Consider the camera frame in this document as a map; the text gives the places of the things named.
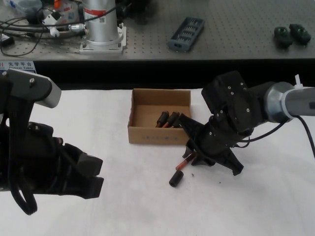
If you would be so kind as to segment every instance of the open cardboard box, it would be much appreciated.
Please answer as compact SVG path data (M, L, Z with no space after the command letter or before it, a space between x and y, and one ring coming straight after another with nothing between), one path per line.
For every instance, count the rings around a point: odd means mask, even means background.
M185 145L188 136L182 128L156 128L163 111L190 114L190 91L142 89L132 91L128 123L129 142L132 144Z

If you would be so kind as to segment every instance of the wire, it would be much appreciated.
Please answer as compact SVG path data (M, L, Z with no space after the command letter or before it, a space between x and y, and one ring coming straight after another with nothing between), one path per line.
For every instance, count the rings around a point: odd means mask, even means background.
M22 174L22 170L15 164L15 158L19 147L19 122L16 112L9 113L10 132L9 132L9 159L8 159L8 186L12 197L19 207L27 214L31 215L37 211L35 197L28 187Z
M276 132L278 129L280 129L282 126L284 126L285 123L288 122L288 119L285 119L284 121L282 121L276 128L270 130L269 132L261 135L261 136L258 136L254 139L249 139L249 140L236 140L238 143L251 143L251 142L255 142L255 141L258 141L258 140L261 140L271 134L273 134L274 132Z
M95 17L92 17L92 18L89 18L89 19L86 19L84 21L78 21L78 22L73 22L73 23L64 23L64 24L57 24L57 25L45 25L46 27L61 27L61 26L69 26L69 25L76 25L76 24L81 24L81 23L86 23L86 22L89 22L89 21L93 21L93 20L96 20L98 18L101 18L103 16L106 16L108 15L109 13L115 11L118 7L120 7L120 4L118 4L117 6L113 7L112 9L110 9L109 11L106 11L104 14L101 14L99 16L95 16ZM16 26L16 27L33 27L33 28L40 28L42 26L39 26L39 25L14 25L14 24L11 24L10 26Z
M315 145L314 145L314 141L313 141L313 138L312 138L312 135L311 135L309 127L307 126L305 120L302 117L300 117L300 116L294 116L294 117L298 118L301 121L302 125L304 126L306 134L307 134L307 137L310 140L311 148L312 148L312 151L313 151L313 156L315 158Z
M17 17L17 18L12 18L12 19L10 19L10 20L8 20L8 21L14 21L14 20L20 20L20 19L24 19L25 17Z
M14 27L3 27L0 26L0 29L10 30L10 31L19 31L19 32L29 32L29 33L41 33L42 31L39 29L24 29L24 28L14 28ZM44 30L44 33L49 33L50 31L48 29Z
M24 17L24 18L21 18L21 19L19 19L19 20L14 21L12 24L14 24L14 23L16 23L16 22L19 22L19 21L22 21L22 20L25 20L25 19L26 19L25 17ZM33 47L28 53L23 53L23 54L20 54L20 55L10 55L10 54L5 53L5 52L3 51L3 47L2 47L2 35L4 34L4 31L5 31L7 28L10 27L11 23L8 23L9 21L11 21L11 20L8 20L8 21L6 22L6 24L8 24L8 25L7 25L4 29L2 29L2 32L1 32L1 34L0 34L0 51L1 51L1 53L2 53L3 55L7 56L7 57L21 57L21 56L26 56L26 55L32 53L32 52L35 50L35 48L37 47L37 45L39 44L39 42L40 42L40 40L41 40L41 38L42 38L42 36L43 36L43 34L44 34L44 27L45 27L45 26L42 26L42 32L41 32L40 37L38 38L38 40L37 40L37 42L35 43L34 47Z
M250 137L248 137L248 141L244 146L239 146L238 144L236 144L234 147L235 148L247 148L250 145L250 142L249 142L250 140L251 140Z

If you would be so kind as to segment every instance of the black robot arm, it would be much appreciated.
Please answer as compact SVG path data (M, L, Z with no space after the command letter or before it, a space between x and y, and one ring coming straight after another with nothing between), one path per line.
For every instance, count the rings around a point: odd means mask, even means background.
M37 211L34 194L90 199L102 188L101 159L64 145L52 127L29 122L34 103L54 108L60 97L47 77L12 69L0 76L0 190L28 215Z
M201 93L213 115L203 125L181 114L179 122L189 136L183 157L196 152L192 165L219 163L234 175L241 173L244 166L231 148L248 142L243 139L255 127L268 121L280 123L275 131L295 116L315 116L314 88L285 82L247 88L237 71L217 76Z

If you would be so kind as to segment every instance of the black cap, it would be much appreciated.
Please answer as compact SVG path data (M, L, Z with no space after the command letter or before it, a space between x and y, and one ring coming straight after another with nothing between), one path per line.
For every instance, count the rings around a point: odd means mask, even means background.
M184 173L182 171L175 172L175 174L169 181L169 185L175 188L179 184L179 182L182 180L183 176L184 176Z

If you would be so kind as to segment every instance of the metal base plate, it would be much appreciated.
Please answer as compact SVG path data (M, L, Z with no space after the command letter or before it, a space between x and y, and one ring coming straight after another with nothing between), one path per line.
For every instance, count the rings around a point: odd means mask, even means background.
M0 19L16 17L0 0ZM82 39L43 40L23 59L31 60L233 60L314 59L314 0L151 0L146 25L125 19L127 48L116 57L81 54ZM167 42L187 17L205 20L205 27L191 51L169 50ZM306 47L297 44L279 49L273 40L275 27L302 24L313 37ZM5 48L9 54L28 52L34 40L16 38ZM1 60L16 59L4 57Z
M127 28L124 26L118 28L118 33L122 34L122 40L119 43L107 45L107 46L96 46L88 42L83 42L80 47L81 54L123 54L123 49L127 45Z

